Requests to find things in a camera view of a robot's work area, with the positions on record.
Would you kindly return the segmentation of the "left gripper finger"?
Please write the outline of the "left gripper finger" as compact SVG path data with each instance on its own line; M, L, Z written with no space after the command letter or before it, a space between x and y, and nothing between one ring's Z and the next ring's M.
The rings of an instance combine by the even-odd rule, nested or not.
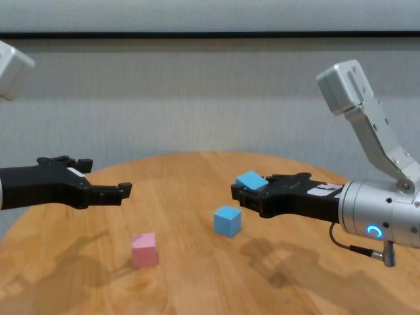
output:
M82 174L89 174L93 168L92 159L70 159L68 162L68 167L73 168L76 171L79 171Z
M124 199L129 198L132 187L130 182L119 183L117 186L94 185L90 189L90 205L119 206Z

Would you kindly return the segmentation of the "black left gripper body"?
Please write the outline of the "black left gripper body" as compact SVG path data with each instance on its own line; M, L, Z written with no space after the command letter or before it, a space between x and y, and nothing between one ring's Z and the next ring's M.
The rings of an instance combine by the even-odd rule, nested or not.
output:
M69 156L39 157L37 164L1 169L1 209L61 203L88 208L85 174L68 167Z

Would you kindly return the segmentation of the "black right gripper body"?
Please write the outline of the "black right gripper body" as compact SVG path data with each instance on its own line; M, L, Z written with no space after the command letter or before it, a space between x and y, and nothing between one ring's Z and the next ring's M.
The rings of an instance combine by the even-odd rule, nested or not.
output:
M265 189L264 219L278 215L298 215L326 222L339 222L339 194L342 184L311 179L310 173L278 175L279 181Z

